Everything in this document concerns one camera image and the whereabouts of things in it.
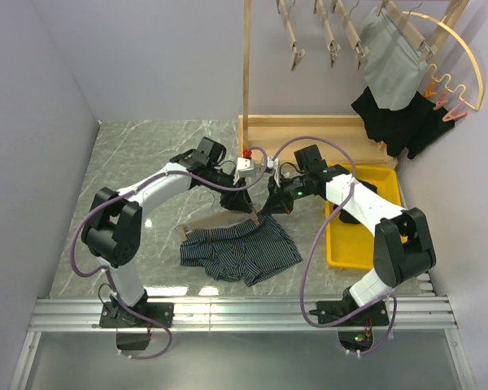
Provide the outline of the striped navy underwear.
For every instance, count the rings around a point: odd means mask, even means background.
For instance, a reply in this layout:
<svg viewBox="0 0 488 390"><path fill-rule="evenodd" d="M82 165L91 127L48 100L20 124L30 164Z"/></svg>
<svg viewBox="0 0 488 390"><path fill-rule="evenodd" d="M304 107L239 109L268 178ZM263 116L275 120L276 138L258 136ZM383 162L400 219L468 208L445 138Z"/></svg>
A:
<svg viewBox="0 0 488 390"><path fill-rule="evenodd" d="M201 267L214 280L241 280L247 287L301 261L297 245L269 214L259 214L257 222L190 232L180 246L181 266Z"/></svg>

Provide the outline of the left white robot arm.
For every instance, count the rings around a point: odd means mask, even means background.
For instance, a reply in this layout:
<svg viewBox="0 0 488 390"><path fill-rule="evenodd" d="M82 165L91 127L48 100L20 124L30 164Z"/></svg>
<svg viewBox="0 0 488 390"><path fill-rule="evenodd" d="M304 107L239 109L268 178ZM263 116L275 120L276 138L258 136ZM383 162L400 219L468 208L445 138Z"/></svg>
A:
<svg viewBox="0 0 488 390"><path fill-rule="evenodd" d="M144 218L178 194L205 186L220 194L228 215L254 219L256 213L236 171L220 164L226 148L204 137L194 149L171 158L157 173L129 188L100 189L75 238L81 240L107 275L111 302L104 306L104 327L144 327L172 323L172 304L152 304L139 278L134 258L141 244Z"/></svg>

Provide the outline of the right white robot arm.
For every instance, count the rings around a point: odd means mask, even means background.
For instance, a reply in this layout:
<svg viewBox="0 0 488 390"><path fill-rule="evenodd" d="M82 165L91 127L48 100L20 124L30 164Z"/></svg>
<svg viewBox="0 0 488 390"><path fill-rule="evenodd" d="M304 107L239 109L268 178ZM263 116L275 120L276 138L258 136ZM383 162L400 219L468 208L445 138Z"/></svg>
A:
<svg viewBox="0 0 488 390"><path fill-rule="evenodd" d="M361 324L396 287L435 266L427 219L420 209L405 209L366 187L357 179L355 166L330 166L317 145L299 149L294 156L299 174L286 178L279 167L273 168L262 211L287 215L295 201L318 196L336 206L335 214L347 212L371 233L373 268L344 291L327 325Z"/></svg>

